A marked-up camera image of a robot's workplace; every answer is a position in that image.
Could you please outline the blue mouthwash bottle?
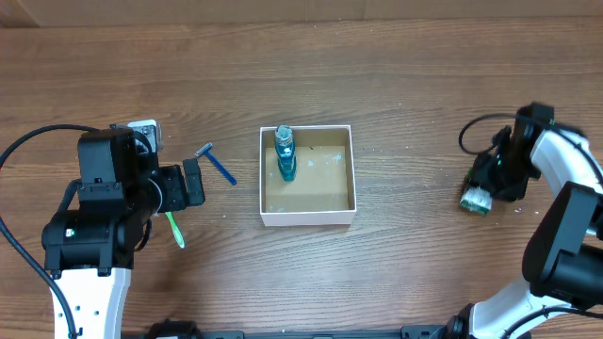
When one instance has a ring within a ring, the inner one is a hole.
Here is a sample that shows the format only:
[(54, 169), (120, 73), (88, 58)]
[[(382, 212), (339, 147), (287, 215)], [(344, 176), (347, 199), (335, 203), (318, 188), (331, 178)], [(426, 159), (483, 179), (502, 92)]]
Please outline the blue mouthwash bottle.
[(297, 172), (296, 143), (293, 130), (288, 125), (280, 125), (274, 134), (277, 165), (283, 180), (293, 182)]

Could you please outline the green white soap packet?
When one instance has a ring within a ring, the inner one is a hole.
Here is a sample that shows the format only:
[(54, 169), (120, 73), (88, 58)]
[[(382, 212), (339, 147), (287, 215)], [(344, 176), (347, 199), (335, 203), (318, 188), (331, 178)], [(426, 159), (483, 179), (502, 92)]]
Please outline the green white soap packet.
[(478, 186), (469, 186), (460, 199), (460, 205), (470, 212), (482, 215), (492, 210), (493, 198), (490, 193)]

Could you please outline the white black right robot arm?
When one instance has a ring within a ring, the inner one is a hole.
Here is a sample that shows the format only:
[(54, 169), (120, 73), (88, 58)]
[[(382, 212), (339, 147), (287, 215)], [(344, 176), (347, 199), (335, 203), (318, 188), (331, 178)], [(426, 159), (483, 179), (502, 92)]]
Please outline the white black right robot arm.
[(555, 119), (552, 106), (533, 102), (513, 114), (476, 152), (460, 205), (482, 215), (495, 201), (524, 198), (531, 179), (544, 178), (554, 198), (525, 248), (522, 276), (493, 297), (466, 305), (437, 338), (528, 338), (558, 315), (595, 318), (602, 302), (602, 168), (587, 136)]

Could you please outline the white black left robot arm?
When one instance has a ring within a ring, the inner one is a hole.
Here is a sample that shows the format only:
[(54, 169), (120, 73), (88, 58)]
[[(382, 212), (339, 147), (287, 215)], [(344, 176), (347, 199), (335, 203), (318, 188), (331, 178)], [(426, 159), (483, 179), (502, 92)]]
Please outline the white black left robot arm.
[(80, 338), (118, 338), (131, 283), (134, 255), (150, 237), (155, 214), (182, 211), (205, 201), (196, 159), (162, 167), (159, 126), (113, 126), (87, 132), (78, 140), (79, 206), (61, 206), (44, 227), (44, 266), (66, 306), (56, 319), (71, 315)]

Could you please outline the green white toothbrush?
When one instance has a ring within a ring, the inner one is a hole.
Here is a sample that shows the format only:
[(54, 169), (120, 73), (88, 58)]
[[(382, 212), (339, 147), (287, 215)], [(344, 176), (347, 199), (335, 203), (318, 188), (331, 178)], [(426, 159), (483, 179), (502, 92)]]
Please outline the green white toothbrush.
[(171, 226), (171, 231), (174, 237), (174, 240), (180, 249), (184, 249), (186, 247), (185, 238), (183, 237), (173, 215), (172, 212), (166, 212), (166, 217), (168, 218), (169, 224)]

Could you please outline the blue disposable razor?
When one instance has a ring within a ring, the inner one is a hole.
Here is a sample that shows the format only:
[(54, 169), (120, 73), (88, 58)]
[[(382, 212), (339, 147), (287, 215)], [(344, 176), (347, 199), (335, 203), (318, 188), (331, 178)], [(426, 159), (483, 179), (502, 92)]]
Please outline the blue disposable razor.
[(195, 152), (194, 156), (196, 158), (206, 157), (214, 167), (224, 176), (224, 178), (232, 185), (235, 186), (237, 184), (237, 180), (235, 176), (225, 168), (222, 163), (211, 153), (211, 149), (213, 148), (213, 144), (211, 142), (207, 142)]

